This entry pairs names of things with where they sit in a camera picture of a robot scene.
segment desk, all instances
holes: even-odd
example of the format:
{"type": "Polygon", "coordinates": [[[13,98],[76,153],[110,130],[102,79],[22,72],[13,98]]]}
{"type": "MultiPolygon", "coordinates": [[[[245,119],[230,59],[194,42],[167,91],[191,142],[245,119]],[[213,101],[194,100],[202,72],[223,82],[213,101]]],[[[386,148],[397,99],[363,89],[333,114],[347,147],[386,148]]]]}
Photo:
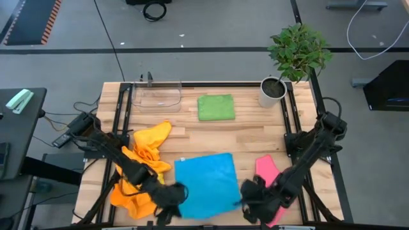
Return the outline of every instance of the desk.
{"type": "MultiPolygon", "coordinates": [[[[37,120],[42,111],[45,88],[28,88],[34,93],[21,114],[6,108],[7,102],[21,89],[0,89],[0,106],[4,113],[0,119],[0,142],[10,143],[6,171],[0,180],[0,218],[9,217],[23,209],[33,176],[78,185],[81,174],[27,157],[27,150],[37,120]]],[[[16,214],[12,229],[17,229],[22,213],[16,214]]]]}
{"type": "MultiPolygon", "coordinates": [[[[101,120],[102,131],[104,132],[112,130],[119,89],[119,82],[107,82],[104,84],[97,112],[97,116],[101,120]]],[[[183,87],[183,98],[179,112],[141,113],[137,107],[132,106],[128,129],[142,130],[168,119],[172,123],[173,128],[169,137],[159,148],[161,160],[173,166],[174,161],[181,157],[193,158],[228,151],[233,154],[238,182],[241,185],[244,179],[251,179],[254,176],[255,160],[264,155],[271,155],[280,170],[291,166],[291,160],[287,157],[284,146],[283,135],[286,129],[281,106],[277,104],[271,109],[261,108],[258,104],[258,93],[259,86],[183,87]],[[197,118],[197,98],[204,94],[232,94],[235,101],[236,119],[231,121],[199,122],[197,118]]],[[[316,122],[316,108],[309,83],[300,82],[295,85],[294,94],[302,128],[303,130],[310,130],[316,122]]],[[[128,98],[127,93],[125,93],[123,98],[123,112],[121,113],[122,118],[120,119],[119,127],[122,127],[123,123],[125,105],[128,98]]],[[[288,98],[286,101],[288,103],[287,107],[291,108],[288,98]]],[[[293,126],[292,130],[295,131],[292,118],[290,122],[293,126]]],[[[76,214],[84,216],[100,195],[104,169],[105,160],[99,160],[83,175],[75,206],[76,214]]],[[[330,165],[319,160],[311,169],[311,174],[316,193],[336,217],[343,219],[330,165]]],[[[166,183],[174,183],[174,170],[166,172],[164,178],[166,183]]],[[[309,219],[313,220],[309,199],[305,200],[307,201],[309,219]]],[[[108,219],[108,210],[109,198],[105,202],[104,222],[108,219]]],[[[117,208],[114,225],[145,226],[148,220],[155,219],[151,215],[134,220],[127,215],[127,210],[117,208]]],[[[78,221],[77,217],[73,217],[72,222],[78,221]]],[[[302,223],[298,201],[293,203],[279,223],[302,223]]],[[[243,218],[241,209],[204,221],[173,218],[171,222],[172,226],[200,226],[204,224],[220,226],[249,225],[243,218]]]]}

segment clear plastic container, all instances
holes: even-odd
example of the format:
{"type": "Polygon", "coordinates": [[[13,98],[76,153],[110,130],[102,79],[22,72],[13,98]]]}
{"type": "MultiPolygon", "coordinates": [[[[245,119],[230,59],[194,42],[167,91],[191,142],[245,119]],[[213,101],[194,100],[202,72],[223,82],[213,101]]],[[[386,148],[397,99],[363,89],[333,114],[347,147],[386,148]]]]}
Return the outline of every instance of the clear plastic container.
{"type": "Polygon", "coordinates": [[[181,81],[134,82],[132,104],[141,112],[178,112],[181,81]]]}

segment white pot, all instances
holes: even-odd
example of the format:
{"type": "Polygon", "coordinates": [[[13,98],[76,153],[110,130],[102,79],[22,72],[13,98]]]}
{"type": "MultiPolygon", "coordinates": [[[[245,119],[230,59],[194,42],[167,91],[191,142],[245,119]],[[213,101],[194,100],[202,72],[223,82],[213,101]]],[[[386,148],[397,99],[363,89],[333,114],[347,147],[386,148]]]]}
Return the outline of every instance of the white pot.
{"type": "Polygon", "coordinates": [[[273,98],[273,97],[270,97],[270,96],[266,95],[266,94],[264,93],[263,88],[262,88],[261,86],[263,85],[264,81],[267,80],[267,79],[276,79],[276,80],[279,80],[278,77],[266,77],[266,78],[263,79],[263,81],[261,81],[261,84],[260,84],[260,94],[259,94],[259,97],[258,97],[258,103],[260,104],[260,106],[262,106],[262,107],[264,107],[264,108],[273,107],[273,105],[275,105],[275,104],[276,104],[277,102],[279,102],[283,97],[285,97],[285,96],[286,96],[286,93],[287,93],[287,86],[286,86],[286,84],[285,84],[282,80],[280,80],[280,84],[282,84],[282,85],[284,86],[284,94],[283,94],[282,96],[280,96],[279,98],[273,98]]]}

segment green cloth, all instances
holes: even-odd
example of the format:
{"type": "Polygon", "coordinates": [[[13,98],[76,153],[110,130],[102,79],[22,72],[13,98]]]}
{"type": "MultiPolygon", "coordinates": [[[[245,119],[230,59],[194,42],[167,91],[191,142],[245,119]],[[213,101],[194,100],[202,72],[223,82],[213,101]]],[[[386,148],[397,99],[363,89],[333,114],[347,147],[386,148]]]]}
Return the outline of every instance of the green cloth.
{"type": "Polygon", "coordinates": [[[199,121],[235,119],[235,105],[231,95],[203,95],[197,99],[199,121]]]}

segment orange and black floor mat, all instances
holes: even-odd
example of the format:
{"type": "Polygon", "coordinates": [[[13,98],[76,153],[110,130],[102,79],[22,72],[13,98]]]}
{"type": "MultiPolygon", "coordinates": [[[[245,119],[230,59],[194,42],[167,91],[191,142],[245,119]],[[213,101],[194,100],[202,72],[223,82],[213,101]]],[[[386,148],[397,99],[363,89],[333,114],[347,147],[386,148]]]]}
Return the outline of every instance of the orange and black floor mat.
{"type": "Polygon", "coordinates": [[[5,45],[45,45],[61,8],[61,0],[23,0],[3,40],[5,45]]]}

